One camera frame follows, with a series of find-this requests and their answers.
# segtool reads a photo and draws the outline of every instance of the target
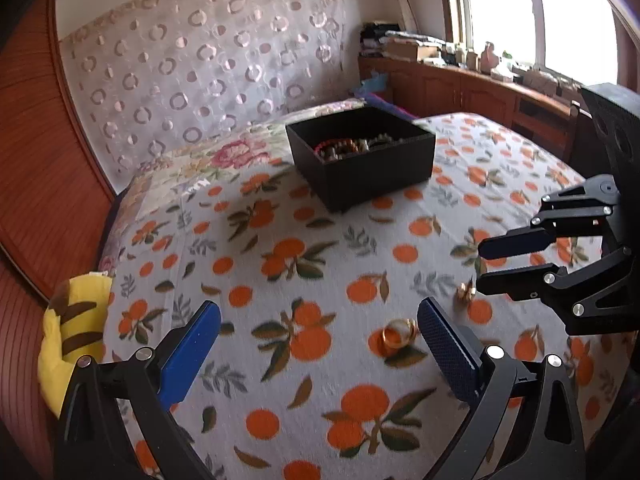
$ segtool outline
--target wooden wall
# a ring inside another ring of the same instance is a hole
[[[0,51],[0,420],[44,479],[54,424],[36,373],[45,298],[93,269],[113,201],[68,98],[54,9],[34,0]]]
[[[49,479],[54,417],[40,396],[36,378],[44,306],[0,255],[0,419],[28,462],[43,479]],[[7,449],[0,449],[0,462],[17,463],[16,457],[3,456]]]
[[[95,264],[113,193],[69,103],[55,0],[35,0],[0,52],[0,245],[49,297]]]

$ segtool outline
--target gold ring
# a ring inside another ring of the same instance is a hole
[[[404,334],[403,336],[405,330],[397,330],[394,325],[402,325],[402,329],[406,327],[408,330],[408,334]],[[394,332],[396,332],[396,334],[400,336],[400,340],[397,342],[392,341],[391,338],[387,335],[388,330],[393,330]],[[418,326],[415,322],[415,319],[393,319],[389,321],[389,323],[387,323],[386,326],[382,329],[382,342],[388,348],[398,350],[413,343],[417,334]]]

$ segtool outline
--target bed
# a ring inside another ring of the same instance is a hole
[[[457,284],[492,269],[600,257],[599,238],[483,260],[478,243],[529,222],[543,195],[582,182],[519,134],[458,113],[436,132],[433,176],[329,214],[292,165],[287,123],[363,106],[348,100],[215,138],[141,168],[101,268],[114,275],[106,362],[156,346],[203,300],[221,335],[188,396],[172,407],[215,478],[422,478],[464,419],[425,343],[382,344],[393,318],[435,296],[485,344],[523,360],[562,356],[588,444],[625,375],[634,334],[569,338],[538,300],[482,295],[454,307]],[[497,465],[518,399],[480,470]],[[121,404],[146,471],[157,471]]]

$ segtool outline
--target headboard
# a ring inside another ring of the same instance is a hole
[[[0,248],[44,298],[95,264],[113,193],[69,105],[55,0],[0,51]]]
[[[62,40],[116,189],[164,152],[346,97],[342,0],[130,0]]]

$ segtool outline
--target window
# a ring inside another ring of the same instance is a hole
[[[468,0],[476,52],[495,44],[514,59],[591,85],[617,82],[618,49],[607,0]]]
[[[536,26],[531,0],[469,0],[476,52],[490,41],[498,56],[536,62]]]

